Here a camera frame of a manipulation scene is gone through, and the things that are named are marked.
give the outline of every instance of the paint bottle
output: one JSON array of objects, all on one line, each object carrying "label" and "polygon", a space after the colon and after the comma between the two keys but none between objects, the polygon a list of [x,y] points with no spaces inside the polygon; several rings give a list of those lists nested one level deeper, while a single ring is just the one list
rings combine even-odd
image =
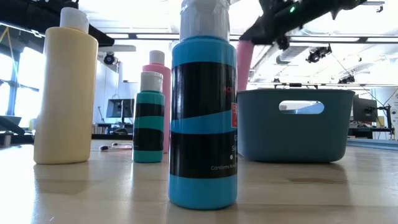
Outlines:
[{"label": "paint bottle", "polygon": [[132,159],[134,162],[161,162],[163,159],[164,95],[163,75],[142,72],[136,96]]},{"label": "paint bottle", "polygon": [[236,200],[236,52],[227,0],[184,0],[172,52],[169,199],[191,209]]},{"label": "paint bottle", "polygon": [[98,42],[84,12],[61,10],[45,32],[43,97],[34,143],[38,164],[84,162],[90,156]]},{"label": "paint bottle", "polygon": [[171,98],[171,83],[170,83],[170,69],[164,66],[164,53],[159,50],[151,50],[149,52],[149,64],[144,65],[143,72],[158,72],[163,75],[163,90],[164,95],[164,136],[163,136],[163,151],[169,152],[170,140],[170,98]]}]

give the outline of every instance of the white bottle cap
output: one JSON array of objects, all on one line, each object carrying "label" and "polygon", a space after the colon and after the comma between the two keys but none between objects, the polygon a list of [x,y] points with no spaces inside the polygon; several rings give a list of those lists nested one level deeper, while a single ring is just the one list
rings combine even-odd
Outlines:
[{"label": "white bottle cap", "polygon": [[212,36],[229,40],[228,0],[183,0],[180,40]]},{"label": "white bottle cap", "polygon": [[140,91],[162,92],[163,75],[157,72],[141,72]]},{"label": "white bottle cap", "polygon": [[151,50],[149,52],[149,63],[164,65],[164,53],[159,50]]},{"label": "white bottle cap", "polygon": [[89,23],[87,15],[79,9],[64,7],[61,9],[60,27],[78,29],[88,34]]}]

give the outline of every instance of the wooden table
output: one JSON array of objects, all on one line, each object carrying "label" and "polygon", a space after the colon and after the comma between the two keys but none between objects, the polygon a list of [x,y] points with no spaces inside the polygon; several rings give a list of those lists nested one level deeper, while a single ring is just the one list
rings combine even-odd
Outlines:
[{"label": "wooden table", "polygon": [[398,223],[398,153],[348,147],[334,164],[238,161],[238,200],[224,210],[179,208],[167,197],[167,158],[131,151],[88,162],[35,165],[33,147],[0,150],[0,223]]}]

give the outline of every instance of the basket handle hole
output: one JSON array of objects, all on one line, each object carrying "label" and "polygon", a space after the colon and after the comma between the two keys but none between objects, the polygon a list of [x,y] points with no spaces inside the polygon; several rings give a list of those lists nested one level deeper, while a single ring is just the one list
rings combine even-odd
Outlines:
[{"label": "basket handle hole", "polygon": [[320,114],[325,105],[319,101],[310,100],[285,100],[279,104],[283,114]]}]

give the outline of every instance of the teal paint bottle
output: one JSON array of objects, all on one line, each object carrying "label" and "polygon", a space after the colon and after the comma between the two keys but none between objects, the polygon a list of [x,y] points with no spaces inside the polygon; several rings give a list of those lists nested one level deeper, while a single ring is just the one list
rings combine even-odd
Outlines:
[{"label": "teal paint bottle", "polygon": [[236,200],[236,52],[227,0],[184,0],[173,48],[169,199],[191,209]]},{"label": "teal paint bottle", "polygon": [[132,159],[134,162],[161,162],[163,159],[164,95],[163,75],[142,72],[136,96]]}]

